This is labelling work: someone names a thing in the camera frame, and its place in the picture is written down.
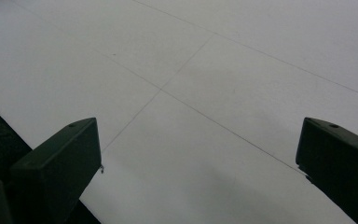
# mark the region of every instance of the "black carpet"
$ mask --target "black carpet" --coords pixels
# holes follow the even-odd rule
[[[10,166],[30,151],[28,145],[0,117],[0,180],[4,184],[7,184],[10,180],[8,171]],[[100,224],[82,202],[77,204],[67,223]]]

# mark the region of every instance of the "white surface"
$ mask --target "white surface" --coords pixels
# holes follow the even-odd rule
[[[305,176],[161,92],[104,152],[102,223],[352,223]]]
[[[358,91],[358,1],[136,1]]]
[[[220,36],[164,90],[293,167],[305,117],[358,133],[358,93]]]
[[[352,223],[293,167],[305,116],[358,133],[358,1],[0,0],[0,115],[97,117],[103,223]]]

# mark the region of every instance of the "dark floor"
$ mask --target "dark floor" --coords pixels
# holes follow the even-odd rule
[[[28,145],[0,117],[0,179],[4,184],[7,184],[10,179],[8,168],[30,151]],[[100,222],[83,203],[79,202],[67,223],[94,224]]]

